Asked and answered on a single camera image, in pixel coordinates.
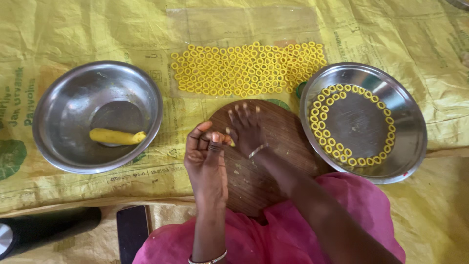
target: pink fabric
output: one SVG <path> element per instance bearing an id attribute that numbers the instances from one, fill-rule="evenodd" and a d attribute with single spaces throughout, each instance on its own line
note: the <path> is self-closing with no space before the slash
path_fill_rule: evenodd
<path id="1" fill-rule="evenodd" d="M 390 204 L 371 182 L 351 173 L 322 175 L 317 182 L 347 209 L 377 241 L 405 262 L 405 252 L 394 238 Z M 264 210 L 269 222 L 261 226 L 244 214 L 227 210 L 227 261 L 238 264 L 326 264 L 330 260 L 318 239 L 290 201 Z M 195 218 L 182 225 L 165 225 L 153 231 L 134 263 L 187 263 L 192 253 Z"/>

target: stainless steel bowl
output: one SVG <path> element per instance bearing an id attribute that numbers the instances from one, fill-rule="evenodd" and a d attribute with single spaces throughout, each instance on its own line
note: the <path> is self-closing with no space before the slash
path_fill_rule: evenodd
<path id="1" fill-rule="evenodd" d="M 59 169 L 99 173 L 137 157 L 155 138 L 163 116 L 158 86 L 141 69 L 115 61 L 92 62 L 60 76 L 38 102 L 33 136 L 44 158 Z M 110 147 L 89 137 L 93 128 L 147 137 Z"/>
<path id="2" fill-rule="evenodd" d="M 350 84 L 377 95 L 391 110 L 395 144 L 381 164 L 352 167 L 327 154 L 316 141 L 309 115 L 316 95 L 329 85 Z M 382 151 L 388 124 L 374 103 L 349 92 L 329 108 L 326 129 L 338 143 L 352 150 L 353 158 L 369 157 Z M 337 171 L 351 172 L 375 184 L 393 183 L 409 177 L 422 162 L 427 148 L 424 117 L 412 96 L 394 78 L 366 64 L 343 62 L 328 65 L 314 74 L 301 95 L 300 116 L 303 129 L 315 151 Z"/>

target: black smartphone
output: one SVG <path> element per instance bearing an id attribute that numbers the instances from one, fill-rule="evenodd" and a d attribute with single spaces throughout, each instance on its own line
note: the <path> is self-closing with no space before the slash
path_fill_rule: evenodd
<path id="1" fill-rule="evenodd" d="M 132 264 L 137 251 L 148 238 L 147 209 L 144 205 L 117 212 L 117 236 L 121 264 Z"/>

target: wooden cutting board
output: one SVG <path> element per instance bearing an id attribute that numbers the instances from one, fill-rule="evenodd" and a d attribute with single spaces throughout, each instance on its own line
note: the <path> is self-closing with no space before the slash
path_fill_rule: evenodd
<path id="1" fill-rule="evenodd" d="M 226 133 L 231 126 L 228 110 L 235 111 L 235 104 L 242 107 L 248 103 L 251 112 L 258 105 L 262 112 L 262 126 L 265 129 L 270 147 L 286 162 L 309 173 L 319 175 L 314 149 L 304 134 L 300 119 L 290 111 L 263 100 L 241 100 L 218 109 L 210 120 L 213 130 Z M 280 193 L 274 178 L 252 159 L 243 157 L 231 147 L 225 148 L 225 161 L 228 174 L 228 203 L 234 212 L 244 213 L 249 217 L 261 217 L 262 209 L 286 200 Z"/>

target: bangle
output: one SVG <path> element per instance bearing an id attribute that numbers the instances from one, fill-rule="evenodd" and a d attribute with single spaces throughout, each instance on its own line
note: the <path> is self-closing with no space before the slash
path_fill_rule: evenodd
<path id="1" fill-rule="evenodd" d="M 256 148 L 253 152 L 251 152 L 251 154 L 249 154 L 249 158 L 254 157 L 254 155 L 255 155 L 257 152 L 261 151 L 262 149 L 264 149 L 264 148 L 266 148 L 266 147 L 268 147 L 268 146 L 269 146 L 269 143 L 265 143 L 265 144 L 260 145 L 260 146 L 259 146 L 258 148 Z"/>
<path id="2" fill-rule="evenodd" d="M 228 253 L 228 250 L 225 250 L 225 253 L 223 253 L 221 256 L 211 260 L 211 261 L 207 261 L 207 262 L 193 262 L 191 259 L 192 259 L 192 255 L 190 255 L 189 257 L 189 264 L 213 264 L 215 262 L 218 262 L 220 260 L 222 260 Z"/>

